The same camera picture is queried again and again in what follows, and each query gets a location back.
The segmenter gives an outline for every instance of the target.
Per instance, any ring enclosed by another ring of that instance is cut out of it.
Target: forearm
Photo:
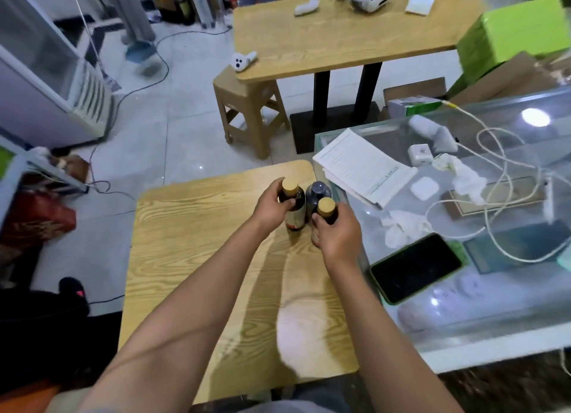
[[[330,270],[361,374],[376,411],[461,412],[460,406],[402,334],[357,267]]]
[[[146,317],[82,407],[116,407],[121,412],[188,409],[266,236],[251,219],[234,232]]]

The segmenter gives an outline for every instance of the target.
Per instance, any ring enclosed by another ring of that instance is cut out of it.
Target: table top
[[[540,165],[571,180],[571,87],[492,100],[465,108],[489,127],[505,128],[524,139],[525,145],[522,146],[513,136],[497,133],[507,158]],[[526,122],[522,111],[529,108],[547,113],[550,123],[545,127],[534,127]],[[476,133],[482,129],[480,123],[450,108],[425,115],[448,127],[452,135],[464,145],[483,154],[481,147],[475,143]],[[408,165],[408,147],[428,143],[410,130],[408,119],[365,124],[356,126],[353,130],[389,156]],[[342,131],[316,135],[316,150],[325,147]],[[489,138],[482,138],[482,142],[497,151],[497,146]],[[457,156],[489,183],[496,182],[501,174],[500,170],[462,149]],[[486,157],[497,162],[494,157]],[[320,168],[316,165],[315,169],[318,173]],[[510,164],[508,172],[513,179],[537,175],[535,168],[513,164]],[[412,195],[409,187],[424,176],[436,181],[440,190],[427,201],[420,201]],[[452,179],[451,172],[437,171],[431,165],[419,167],[417,175],[389,202],[384,211],[400,209],[424,215],[428,206],[446,190],[452,189]],[[360,258],[362,270],[396,251],[385,245],[385,229],[380,223],[379,209],[363,204],[334,184],[332,190],[334,198],[349,202],[361,223],[364,248]],[[555,177],[553,195],[556,219],[571,227],[571,187]],[[449,236],[467,235],[484,225],[482,214],[452,220],[442,204],[431,210],[428,220],[436,232]],[[512,254],[525,258],[524,250],[533,246],[519,244],[514,235],[512,241],[508,242],[500,232],[520,227],[526,227],[529,231],[537,228],[532,225],[544,222],[542,204],[536,203],[507,208],[494,220],[492,230],[496,233],[497,240]],[[487,235],[487,232],[481,234],[483,237]],[[563,241],[561,238],[558,240],[558,244]],[[556,350],[562,345],[569,345],[571,299],[568,292],[571,289],[571,272],[554,260],[519,267],[512,263],[510,268],[501,270],[499,267],[505,264],[505,260],[490,258],[488,266],[491,271],[482,274],[477,265],[469,260],[470,263],[454,275],[435,283],[402,304],[391,306],[384,303],[389,315],[407,333],[435,372]],[[463,279],[475,282],[477,292],[463,292]],[[443,297],[452,299],[447,302]],[[411,309],[419,318],[407,319]]]
[[[296,18],[294,8],[306,2],[234,11],[236,50],[258,53],[238,79],[278,79],[455,49],[485,9],[482,0],[435,0],[424,17],[404,12],[408,0],[389,0],[378,12],[361,14],[345,0],[320,0],[317,12]]]
[[[119,346],[253,212],[280,176],[314,180],[305,160],[147,191],[137,205]],[[310,228],[260,246],[195,403],[357,370],[346,321]]]

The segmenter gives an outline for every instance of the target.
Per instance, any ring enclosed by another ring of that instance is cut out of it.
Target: black table base
[[[297,154],[313,151],[317,133],[375,123],[380,120],[379,107],[371,100],[381,66],[382,63],[364,65],[355,103],[332,108],[327,107],[331,72],[319,72],[314,75],[313,111],[293,113],[289,117]]]
[[[327,108],[327,121],[323,127],[313,126],[313,111],[293,113],[289,116],[291,130],[294,134],[295,149],[297,154],[309,153],[313,151],[315,134],[339,130],[346,127],[358,126],[360,124],[376,123],[380,120],[380,110],[377,104],[372,101],[369,106],[369,113],[365,121],[356,123],[353,118],[354,105],[335,106]]]

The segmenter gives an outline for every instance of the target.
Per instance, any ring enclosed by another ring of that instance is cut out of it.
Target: wood grain
[[[135,216],[119,345],[253,211],[275,178],[303,188],[305,160],[146,192]],[[280,226],[256,252],[195,403],[357,370],[345,316],[310,228]]]
[[[424,17],[405,13],[408,0],[389,0],[371,14],[356,13],[345,0],[320,0],[315,13],[296,18],[308,0],[281,0],[234,11],[234,40],[258,61],[240,80],[260,81],[378,63],[456,48],[485,9],[481,0],[435,0]]]

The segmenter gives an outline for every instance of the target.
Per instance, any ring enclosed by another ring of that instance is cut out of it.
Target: mop
[[[93,42],[93,38],[91,37],[89,27],[87,26],[87,22],[85,20],[85,17],[83,16],[81,5],[79,5],[79,0],[75,0],[75,3],[77,4],[79,14],[81,15],[81,20],[83,20],[83,26],[85,27],[87,35],[89,36],[89,41],[91,42],[91,47],[93,48],[93,52],[95,52],[95,58],[97,60],[97,63],[99,64],[99,69],[101,70],[101,74],[103,75],[103,80],[107,85],[109,85],[112,92],[119,91],[121,89],[121,85],[119,85],[115,79],[113,79],[107,73],[105,73],[105,70],[103,69],[103,64],[101,63],[101,59],[99,58],[99,54],[97,53],[97,48],[95,47],[95,43]]]

